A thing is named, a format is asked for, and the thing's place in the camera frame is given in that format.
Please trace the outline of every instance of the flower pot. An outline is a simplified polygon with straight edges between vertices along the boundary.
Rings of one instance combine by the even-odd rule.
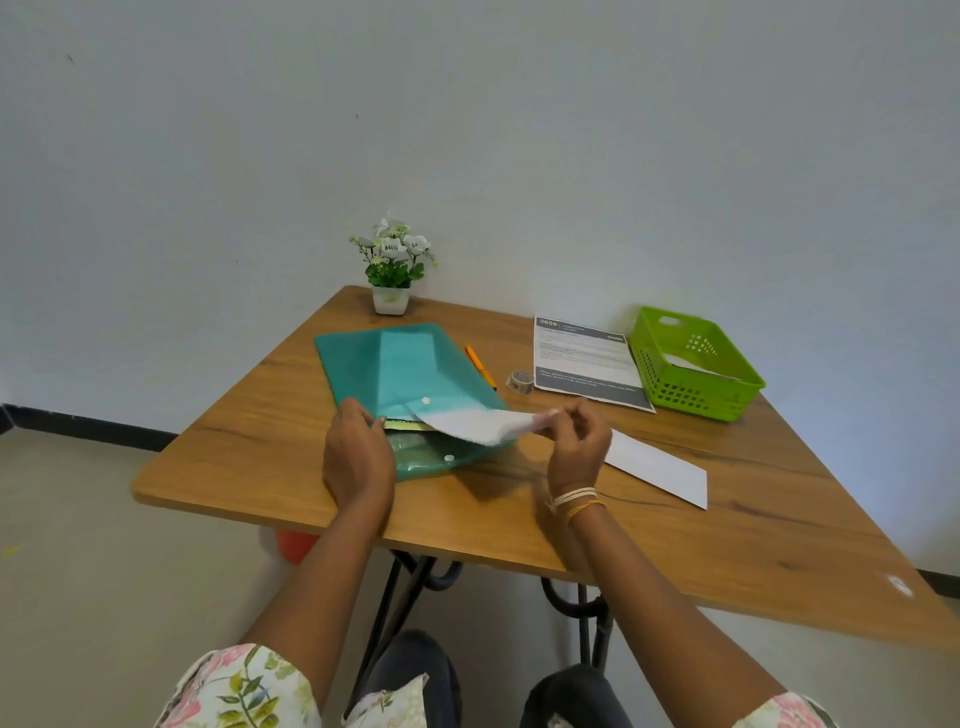
[[[378,285],[373,287],[373,308],[377,313],[402,316],[409,302],[409,288],[381,288]]]

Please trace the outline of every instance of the green plastic basket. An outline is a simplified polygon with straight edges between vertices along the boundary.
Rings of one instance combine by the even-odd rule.
[[[647,396],[661,407],[731,423],[766,386],[723,329],[707,319],[643,306],[630,348]],[[672,364],[665,354],[709,372]]]

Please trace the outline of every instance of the tape roll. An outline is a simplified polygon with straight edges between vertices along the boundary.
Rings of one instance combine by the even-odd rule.
[[[519,395],[529,395],[534,391],[534,376],[522,369],[515,369],[507,379],[507,387]]]

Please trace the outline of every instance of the table leg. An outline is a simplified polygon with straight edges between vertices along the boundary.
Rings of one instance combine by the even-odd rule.
[[[435,556],[421,556],[415,559],[406,551],[394,551],[394,563],[390,568],[390,575],[387,577],[387,583],[383,589],[383,596],[380,598],[380,606],[377,608],[376,617],[373,619],[373,628],[370,638],[367,640],[367,648],[364,650],[363,661],[360,663],[360,669],[357,672],[356,681],[353,683],[353,692],[350,696],[347,709],[344,711],[346,717],[353,709],[353,706],[360,699],[361,695],[357,693],[361,690],[363,684],[373,665],[379,659],[380,655],[387,648],[387,645],[403,629],[403,623],[410,616],[410,612],[417,603],[417,599],[424,589],[431,592],[442,592],[453,586],[463,569],[463,564],[455,561],[450,564],[443,576],[434,576],[430,572],[437,563]],[[390,605],[394,599],[394,590],[396,582],[400,576],[400,570],[407,569],[411,572],[410,582],[400,596],[400,600],[394,609],[390,620],[387,621],[387,615],[390,612]]]
[[[610,634],[613,630],[613,615],[603,595],[592,601],[587,601],[587,587],[577,585],[577,603],[573,604],[561,598],[553,588],[553,582],[541,578],[543,593],[547,601],[565,617],[577,619],[580,622],[580,661],[585,665],[593,665],[601,672],[607,666],[607,649],[610,646]],[[593,656],[590,657],[589,622],[591,617],[597,618],[596,637],[593,640]]]

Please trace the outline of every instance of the table top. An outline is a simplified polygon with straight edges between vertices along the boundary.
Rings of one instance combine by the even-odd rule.
[[[321,532],[336,506],[321,480],[336,404],[314,347],[334,331],[440,324],[498,383],[533,371],[533,320],[413,298],[378,316],[348,286],[215,402],[132,485],[140,502]],[[567,396],[499,387],[512,409]],[[763,398],[732,424],[597,402],[615,429],[708,472],[709,509],[604,466],[604,501],[663,573],[697,603],[892,642],[960,647],[960,622]],[[552,444],[516,445],[455,471],[399,483],[383,546],[593,583],[537,493]],[[894,583],[901,580],[900,589]]]

